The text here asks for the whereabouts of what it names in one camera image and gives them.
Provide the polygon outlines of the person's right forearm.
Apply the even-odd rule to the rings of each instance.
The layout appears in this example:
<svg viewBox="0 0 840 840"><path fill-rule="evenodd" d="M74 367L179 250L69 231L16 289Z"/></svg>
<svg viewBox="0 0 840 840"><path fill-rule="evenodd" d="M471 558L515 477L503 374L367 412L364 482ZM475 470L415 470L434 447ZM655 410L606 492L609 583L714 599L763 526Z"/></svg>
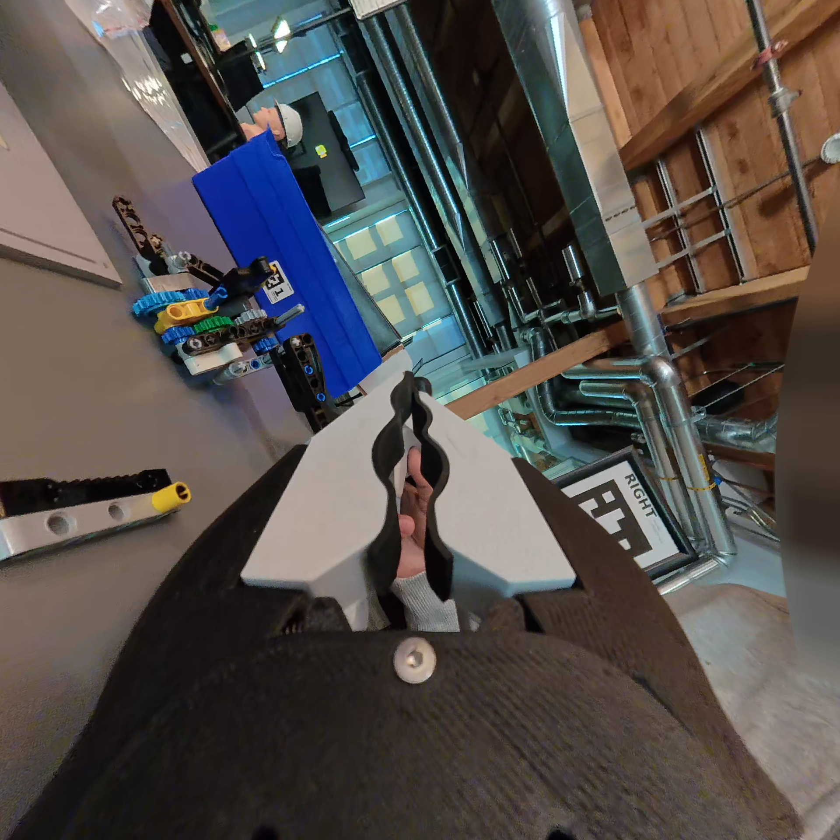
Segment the person's right forearm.
<svg viewBox="0 0 840 840"><path fill-rule="evenodd" d="M391 593L402 606L406 628L421 633L458 633L458 609L454 601L442 601L428 582L425 571L397 577Z"/></svg>

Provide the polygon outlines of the white hard hat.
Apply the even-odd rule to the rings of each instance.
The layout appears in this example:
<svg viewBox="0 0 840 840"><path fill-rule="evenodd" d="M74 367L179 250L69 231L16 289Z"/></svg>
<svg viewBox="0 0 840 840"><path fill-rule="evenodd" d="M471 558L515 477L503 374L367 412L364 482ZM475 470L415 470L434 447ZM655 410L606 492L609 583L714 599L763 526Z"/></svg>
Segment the white hard hat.
<svg viewBox="0 0 840 840"><path fill-rule="evenodd" d="M290 151L298 146L303 136L301 116L297 110L287 104L274 101L276 120L271 124L271 132L284 151Z"/></svg>

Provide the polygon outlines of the person's right hand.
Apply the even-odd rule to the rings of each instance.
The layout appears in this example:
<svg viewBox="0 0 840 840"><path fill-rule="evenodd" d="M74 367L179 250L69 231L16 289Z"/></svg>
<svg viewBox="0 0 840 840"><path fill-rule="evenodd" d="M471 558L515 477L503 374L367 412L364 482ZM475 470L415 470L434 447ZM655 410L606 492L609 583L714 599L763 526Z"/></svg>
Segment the person's right hand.
<svg viewBox="0 0 840 840"><path fill-rule="evenodd" d="M396 571L398 579L413 578L426 570L427 509L434 491L423 475L420 448L410 448L406 465L398 520L402 537L401 558Z"/></svg>

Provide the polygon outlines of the bundle of metal pipes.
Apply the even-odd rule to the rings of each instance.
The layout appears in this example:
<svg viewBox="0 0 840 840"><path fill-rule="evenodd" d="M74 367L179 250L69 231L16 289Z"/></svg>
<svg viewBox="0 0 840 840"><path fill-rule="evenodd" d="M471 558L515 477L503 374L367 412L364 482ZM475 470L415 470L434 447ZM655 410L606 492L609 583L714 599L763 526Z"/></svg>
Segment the bundle of metal pipes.
<svg viewBox="0 0 840 840"><path fill-rule="evenodd" d="M510 350L507 304L490 267L482 227L466 176L466 149L417 33L408 3L362 22L436 209L452 236L472 288L479 320L495 352Z"/></svg>

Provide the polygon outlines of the blue plastic bin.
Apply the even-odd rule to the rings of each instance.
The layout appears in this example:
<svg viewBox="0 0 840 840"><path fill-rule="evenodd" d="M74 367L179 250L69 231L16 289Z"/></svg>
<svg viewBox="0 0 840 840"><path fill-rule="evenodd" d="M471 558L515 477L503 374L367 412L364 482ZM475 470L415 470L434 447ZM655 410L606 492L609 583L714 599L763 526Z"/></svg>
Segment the blue plastic bin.
<svg viewBox="0 0 840 840"><path fill-rule="evenodd" d="M257 300L271 315L304 306L280 334L310 333L332 396L380 366L382 352L270 131L198 172L192 183L236 267L248 268L258 258L279 265L281 278L260 288Z"/></svg>

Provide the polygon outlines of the wooden beam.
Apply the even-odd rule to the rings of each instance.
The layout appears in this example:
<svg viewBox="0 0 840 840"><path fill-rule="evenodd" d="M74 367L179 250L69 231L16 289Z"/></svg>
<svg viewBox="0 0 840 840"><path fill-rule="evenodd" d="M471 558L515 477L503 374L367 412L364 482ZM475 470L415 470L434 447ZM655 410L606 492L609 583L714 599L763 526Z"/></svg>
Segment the wooden beam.
<svg viewBox="0 0 840 840"><path fill-rule="evenodd" d="M654 117L636 131L620 149L624 168L630 172L653 161L690 130L718 111L778 59L804 45L826 25L836 22L838 1L745 2L749 20L762 19L769 45L760 46L749 24L721 55L700 72Z"/></svg>

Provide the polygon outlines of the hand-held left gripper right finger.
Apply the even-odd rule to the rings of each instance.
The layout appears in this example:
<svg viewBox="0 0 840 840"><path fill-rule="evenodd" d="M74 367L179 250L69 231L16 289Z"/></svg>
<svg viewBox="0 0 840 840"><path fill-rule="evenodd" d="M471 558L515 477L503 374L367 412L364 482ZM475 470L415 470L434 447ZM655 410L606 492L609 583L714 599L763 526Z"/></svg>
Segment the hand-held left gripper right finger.
<svg viewBox="0 0 840 840"><path fill-rule="evenodd" d="M502 601L572 586L566 553L519 462L425 393L413 394L421 445L427 578L443 600Z"/></svg>

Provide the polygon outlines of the lego instruction booklet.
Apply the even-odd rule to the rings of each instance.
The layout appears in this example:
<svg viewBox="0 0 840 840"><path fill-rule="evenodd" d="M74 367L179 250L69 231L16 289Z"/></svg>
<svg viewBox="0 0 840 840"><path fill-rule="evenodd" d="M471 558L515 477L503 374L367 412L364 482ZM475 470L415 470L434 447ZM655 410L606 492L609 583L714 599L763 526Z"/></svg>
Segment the lego instruction booklet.
<svg viewBox="0 0 840 840"><path fill-rule="evenodd" d="M105 287L122 280L23 113L1 87L1 256Z"/></svg>

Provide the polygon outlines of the multicolour lego gear model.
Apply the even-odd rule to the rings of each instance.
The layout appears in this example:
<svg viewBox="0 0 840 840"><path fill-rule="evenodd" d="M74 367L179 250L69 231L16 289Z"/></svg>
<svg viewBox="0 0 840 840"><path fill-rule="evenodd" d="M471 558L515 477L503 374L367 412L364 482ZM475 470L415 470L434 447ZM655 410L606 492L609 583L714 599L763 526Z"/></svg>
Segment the multicolour lego gear model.
<svg viewBox="0 0 840 840"><path fill-rule="evenodd" d="M133 316L174 364L214 385L273 371L313 433L339 416L312 329L299 325L307 311L299 301L289 304L291 284L276 261L259 257L222 272L149 232L128 197L116 195L112 209L136 249L143 282Z"/></svg>

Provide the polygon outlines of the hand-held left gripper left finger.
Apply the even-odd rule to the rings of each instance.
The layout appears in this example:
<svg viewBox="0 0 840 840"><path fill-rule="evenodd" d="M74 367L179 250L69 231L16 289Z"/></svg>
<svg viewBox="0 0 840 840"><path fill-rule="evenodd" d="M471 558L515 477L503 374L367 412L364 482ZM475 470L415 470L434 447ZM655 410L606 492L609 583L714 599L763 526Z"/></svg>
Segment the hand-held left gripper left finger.
<svg viewBox="0 0 840 840"><path fill-rule="evenodd" d="M385 522L386 491L372 449L393 417L391 374L315 434L240 574L247 585L331 597L351 628L370 623L373 585L364 556Z"/></svg>

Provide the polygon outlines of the clear plastic bag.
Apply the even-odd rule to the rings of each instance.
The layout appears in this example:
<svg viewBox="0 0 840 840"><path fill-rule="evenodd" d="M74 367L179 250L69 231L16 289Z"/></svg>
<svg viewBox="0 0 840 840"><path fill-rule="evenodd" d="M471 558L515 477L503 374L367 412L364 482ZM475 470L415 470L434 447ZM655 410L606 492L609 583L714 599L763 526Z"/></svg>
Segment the clear plastic bag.
<svg viewBox="0 0 840 840"><path fill-rule="evenodd" d="M144 36L153 2L67 1L66 5L115 62L129 94L194 172L206 169L207 156L165 78L161 60Z"/></svg>

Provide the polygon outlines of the grey black lego rack assembly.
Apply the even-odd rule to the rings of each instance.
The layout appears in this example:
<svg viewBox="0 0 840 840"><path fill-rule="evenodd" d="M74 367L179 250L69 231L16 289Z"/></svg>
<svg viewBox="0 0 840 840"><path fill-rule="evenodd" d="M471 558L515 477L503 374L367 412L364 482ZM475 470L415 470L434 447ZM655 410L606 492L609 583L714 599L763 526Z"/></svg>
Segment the grey black lego rack assembly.
<svg viewBox="0 0 840 840"><path fill-rule="evenodd" d="M131 529L180 510L187 484L166 469L124 476L1 482L1 561L19 561Z"/></svg>

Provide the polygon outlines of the large galvanized pipe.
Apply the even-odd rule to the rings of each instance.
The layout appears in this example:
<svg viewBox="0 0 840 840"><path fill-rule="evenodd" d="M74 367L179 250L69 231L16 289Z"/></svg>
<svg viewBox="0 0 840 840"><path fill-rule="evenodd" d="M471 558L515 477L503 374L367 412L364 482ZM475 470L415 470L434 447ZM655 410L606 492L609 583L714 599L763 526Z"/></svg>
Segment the large galvanized pipe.
<svg viewBox="0 0 840 840"><path fill-rule="evenodd" d="M737 545L721 508L686 389L671 360L662 322L644 283L618 292L616 299L641 357L594 360L570 368L563 376L583 382L638 381L652 389L682 484L697 515L706 556L712 568L727 566L737 554Z"/></svg>

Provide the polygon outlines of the silver ventilation duct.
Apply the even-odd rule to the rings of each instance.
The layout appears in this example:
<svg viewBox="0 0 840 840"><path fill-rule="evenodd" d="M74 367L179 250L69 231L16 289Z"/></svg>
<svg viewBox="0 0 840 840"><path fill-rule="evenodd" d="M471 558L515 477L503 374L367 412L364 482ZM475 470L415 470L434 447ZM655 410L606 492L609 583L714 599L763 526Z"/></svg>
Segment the silver ventilation duct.
<svg viewBox="0 0 840 840"><path fill-rule="evenodd" d="M598 291L656 276L572 2L491 5Z"/></svg>

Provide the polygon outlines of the thin metal conduit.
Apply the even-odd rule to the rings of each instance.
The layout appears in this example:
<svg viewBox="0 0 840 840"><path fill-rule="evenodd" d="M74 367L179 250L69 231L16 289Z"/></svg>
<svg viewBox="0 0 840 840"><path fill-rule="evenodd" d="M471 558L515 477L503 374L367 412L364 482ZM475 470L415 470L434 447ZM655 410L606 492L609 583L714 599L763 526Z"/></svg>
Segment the thin metal conduit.
<svg viewBox="0 0 840 840"><path fill-rule="evenodd" d="M794 188L795 200L804 228L805 240L811 256L816 251L817 226L814 216L809 187L805 180L804 166L799 144L795 137L789 110L798 97L792 89L785 86L781 77L778 55L783 49L781 40L771 37L770 28L760 1L746 3L752 33L758 49L757 67L761 69L763 81L769 90L769 105L773 120L776 122L787 169Z"/></svg>

